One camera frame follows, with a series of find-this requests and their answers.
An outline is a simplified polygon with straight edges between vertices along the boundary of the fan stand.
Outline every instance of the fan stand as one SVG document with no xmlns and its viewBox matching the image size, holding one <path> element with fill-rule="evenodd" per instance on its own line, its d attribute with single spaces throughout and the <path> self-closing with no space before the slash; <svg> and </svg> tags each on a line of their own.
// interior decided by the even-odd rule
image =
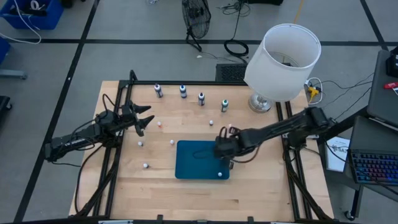
<svg viewBox="0 0 398 224">
<path fill-rule="evenodd" d="M 192 37 L 192 39 L 195 43 L 192 43 L 191 41 L 189 41 L 189 36 Z M 187 44 L 192 45 L 192 47 L 198 49 L 199 52 L 201 52 L 201 47 L 200 47 L 199 43 L 197 42 L 197 40 L 195 39 L 195 37 L 193 36 L 192 27 L 189 27 L 189 29 L 187 29 L 187 38 L 185 38 L 185 41 Z"/>
</svg>

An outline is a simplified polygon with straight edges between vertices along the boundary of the paper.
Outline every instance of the paper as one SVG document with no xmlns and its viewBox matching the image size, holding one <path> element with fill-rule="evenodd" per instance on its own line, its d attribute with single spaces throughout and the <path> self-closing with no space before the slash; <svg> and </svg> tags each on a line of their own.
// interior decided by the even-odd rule
<svg viewBox="0 0 398 224">
<path fill-rule="evenodd" d="M 346 160 L 347 158 L 347 151 L 349 146 L 349 140 L 343 139 L 339 137 L 334 137 L 330 139 L 328 142 L 330 149 L 340 158 Z M 328 153 L 326 154 L 326 168 L 328 170 L 333 170 L 337 172 L 344 171 L 345 162 L 341 159 L 337 158 L 326 146 L 326 150 Z"/>
</svg>

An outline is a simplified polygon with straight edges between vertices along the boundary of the red object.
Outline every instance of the red object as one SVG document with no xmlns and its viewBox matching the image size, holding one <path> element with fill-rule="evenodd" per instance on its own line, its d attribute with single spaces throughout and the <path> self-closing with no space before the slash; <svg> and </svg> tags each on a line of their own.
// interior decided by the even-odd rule
<svg viewBox="0 0 398 224">
<path fill-rule="evenodd" d="M 384 85 L 385 89 L 390 89 L 390 88 L 395 88 L 398 87 L 398 82 L 394 82 L 394 83 L 387 83 Z"/>
</svg>

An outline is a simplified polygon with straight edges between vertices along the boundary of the gray floor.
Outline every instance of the gray floor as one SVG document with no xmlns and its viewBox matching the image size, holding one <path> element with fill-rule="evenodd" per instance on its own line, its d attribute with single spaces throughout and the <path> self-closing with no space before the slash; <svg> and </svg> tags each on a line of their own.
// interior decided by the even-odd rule
<svg viewBox="0 0 398 224">
<path fill-rule="evenodd" d="M 145 0 L 101 0 L 89 39 L 157 40 L 184 39 L 180 0 L 160 0 L 148 5 Z M 235 16 L 223 15 L 217 6 L 230 0 L 209 1 L 212 21 L 204 39 L 229 39 L 233 35 Z M 250 16 L 239 21 L 237 39 L 261 40 L 267 29 L 292 22 L 298 0 L 285 0 L 280 7 L 254 5 Z M 366 0 L 385 41 L 398 41 L 398 29 L 392 21 L 398 7 L 396 0 Z M 79 39 L 93 0 L 75 2 L 66 9 L 55 30 L 42 30 L 46 39 Z M 359 0 L 305 0 L 298 24 L 312 30 L 321 41 L 377 41 Z M 34 38 L 28 30 L 14 30 L 0 20 L 0 32 L 19 38 Z M 250 45 L 251 57 L 256 45 Z M 26 183 L 49 126 L 77 44 L 12 44 L 3 69 L 19 69 L 29 74 L 27 80 L 0 80 L 0 95 L 12 98 L 14 109 L 0 129 L 0 223 L 11 222 L 24 193 Z M 312 76 L 353 85 L 374 71 L 380 47 L 323 46 L 322 56 Z M 203 50 L 219 57 L 229 57 L 223 45 L 203 45 Z M 86 44 L 81 53 L 67 99 L 54 136 L 68 134 L 92 118 L 98 91 L 103 80 L 120 80 L 134 69 L 138 79 L 147 80 L 214 80 L 217 63 L 186 44 Z M 325 108 L 337 117 L 369 87 L 350 90 L 344 97 Z M 324 85 L 325 106 L 343 91 L 333 84 Z M 368 95 L 347 111 L 344 119 L 366 105 Z M 68 154 L 63 162 L 79 164 L 82 154 Z M 78 169 L 45 162 L 24 220 L 66 217 L 75 189 Z M 335 217 L 347 221 L 343 211 L 352 204 L 353 191 L 328 181 Z M 365 190 L 360 223 L 398 223 L 398 203 Z"/>
</svg>

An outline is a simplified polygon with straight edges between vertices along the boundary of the blue bin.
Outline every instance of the blue bin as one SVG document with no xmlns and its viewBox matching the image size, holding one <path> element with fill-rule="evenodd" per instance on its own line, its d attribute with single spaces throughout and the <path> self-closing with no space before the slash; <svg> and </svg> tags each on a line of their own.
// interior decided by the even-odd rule
<svg viewBox="0 0 398 224">
<path fill-rule="evenodd" d="M 16 0 L 18 7 L 20 10 L 23 11 L 23 8 L 26 5 L 30 6 L 30 0 Z M 58 21 L 61 18 L 62 12 L 63 12 L 63 7 L 61 5 L 60 0 L 36 0 L 40 6 L 45 4 L 47 6 L 47 16 L 31 16 L 30 21 L 28 19 L 29 16 L 23 15 L 22 13 L 22 18 L 24 18 L 25 22 L 28 23 L 31 28 L 34 29 L 34 26 L 36 26 L 39 29 L 55 29 L 55 27 L 58 24 Z M 5 5 L 2 7 L 0 11 L 0 17 L 5 18 L 8 23 L 10 23 L 11 26 L 15 29 L 29 29 L 24 22 L 21 20 L 19 15 L 11 15 L 9 11 L 11 10 L 11 7 L 15 5 L 14 0 L 7 0 Z"/>
<path fill-rule="evenodd" d="M 6 40 L 0 37 L 0 64 L 6 57 L 8 50 L 10 49 L 10 44 Z"/>
</svg>

